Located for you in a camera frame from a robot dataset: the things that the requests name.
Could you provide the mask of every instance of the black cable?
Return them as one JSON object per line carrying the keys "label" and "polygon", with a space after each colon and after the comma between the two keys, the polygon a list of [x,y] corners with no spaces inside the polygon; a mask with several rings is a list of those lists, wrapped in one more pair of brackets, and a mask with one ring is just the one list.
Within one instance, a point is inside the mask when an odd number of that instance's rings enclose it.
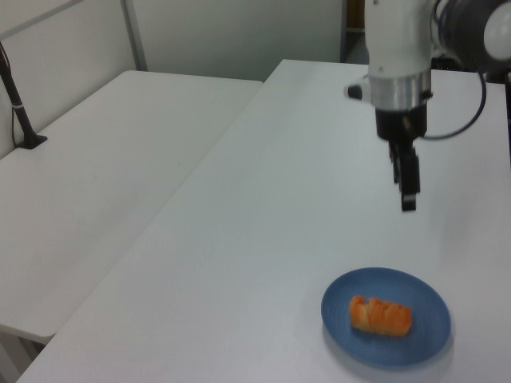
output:
{"label": "black cable", "polygon": [[465,126],[463,126],[462,128],[458,129],[455,132],[444,134],[441,136],[424,136],[424,137],[422,137],[423,140],[428,140],[428,141],[447,140],[449,138],[453,138],[455,136],[462,134],[465,130],[467,130],[473,124],[475,124],[477,119],[481,116],[482,111],[485,109],[486,94],[487,94],[485,77],[483,76],[483,73],[481,73],[481,72],[477,72],[477,74],[479,75],[479,80],[481,80],[482,95],[481,95],[481,104],[479,105],[479,109],[477,110],[476,114],[472,117],[472,120],[470,120]]}
{"label": "black cable", "polygon": [[16,139],[14,138],[14,108],[11,108],[11,114],[10,114],[10,136],[13,140],[13,146],[14,148],[18,148],[18,144],[16,144]]}
{"label": "black cable", "polygon": [[[9,62],[9,56],[7,56],[7,52],[5,48],[3,47],[2,42],[0,41],[0,52],[2,52],[2,56],[5,58],[7,63],[7,68],[9,68],[10,72],[10,62]],[[14,148],[18,147],[18,144],[16,144],[16,139],[14,138],[14,107],[11,106],[10,108],[10,137],[13,141]]]}
{"label": "black cable", "polygon": [[1,41],[0,41],[0,51],[2,51],[2,55],[6,59],[7,68],[9,68],[9,71],[10,71],[9,57],[7,56],[6,50],[4,49]]}
{"label": "black cable", "polygon": [[440,23],[440,20],[438,19],[437,11],[438,11],[438,6],[440,5],[441,1],[442,0],[437,0],[437,2],[434,3],[434,8],[433,8],[433,20],[434,20],[434,22],[437,23],[437,25]]}

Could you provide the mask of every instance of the tabletop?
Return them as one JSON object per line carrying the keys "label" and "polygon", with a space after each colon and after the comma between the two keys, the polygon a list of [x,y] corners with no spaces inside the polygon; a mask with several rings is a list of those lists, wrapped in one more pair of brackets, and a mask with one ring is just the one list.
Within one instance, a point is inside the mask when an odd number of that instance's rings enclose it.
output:
{"label": "tabletop", "polygon": [[64,325],[261,83],[126,72],[0,161],[0,330]]}
{"label": "tabletop", "polygon": [[[402,213],[374,111],[343,98],[366,67],[284,61],[20,380],[501,382],[511,371],[511,171],[505,94],[455,140],[417,142]],[[477,76],[434,72],[430,134],[464,124]],[[348,357],[324,291],[360,267],[429,283],[450,345],[413,369]]]}

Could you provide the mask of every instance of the blue ceramic plate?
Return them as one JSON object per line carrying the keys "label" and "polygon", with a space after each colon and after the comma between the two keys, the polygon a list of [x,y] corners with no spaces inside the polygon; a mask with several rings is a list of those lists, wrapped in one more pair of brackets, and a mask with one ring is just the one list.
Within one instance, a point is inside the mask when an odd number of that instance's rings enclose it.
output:
{"label": "blue ceramic plate", "polygon": [[[354,295],[407,305],[412,326],[404,338],[369,334],[350,324]],[[436,355],[450,336],[446,304],[429,285],[401,271],[371,267],[353,270],[328,287],[321,303],[323,323],[335,342],[352,357],[378,367],[403,368]]]}

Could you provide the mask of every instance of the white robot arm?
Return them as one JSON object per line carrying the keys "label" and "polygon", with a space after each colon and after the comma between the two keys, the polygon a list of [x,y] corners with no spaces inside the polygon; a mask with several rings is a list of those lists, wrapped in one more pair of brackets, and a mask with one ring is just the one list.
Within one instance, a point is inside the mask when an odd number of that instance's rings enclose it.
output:
{"label": "white robot arm", "polygon": [[485,88],[483,73],[511,66],[511,0],[366,0],[366,43],[369,73],[345,94],[376,108],[402,210],[413,211],[420,192],[413,141],[427,130],[431,59],[455,58],[480,73]]}

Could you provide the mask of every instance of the bread roll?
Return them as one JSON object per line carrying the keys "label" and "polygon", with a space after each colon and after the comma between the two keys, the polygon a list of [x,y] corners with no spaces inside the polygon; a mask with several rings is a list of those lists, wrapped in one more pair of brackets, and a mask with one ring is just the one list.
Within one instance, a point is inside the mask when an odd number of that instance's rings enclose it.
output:
{"label": "bread roll", "polygon": [[412,326],[409,307],[378,298],[355,295],[350,302],[351,325],[359,330],[391,337],[404,337]]}

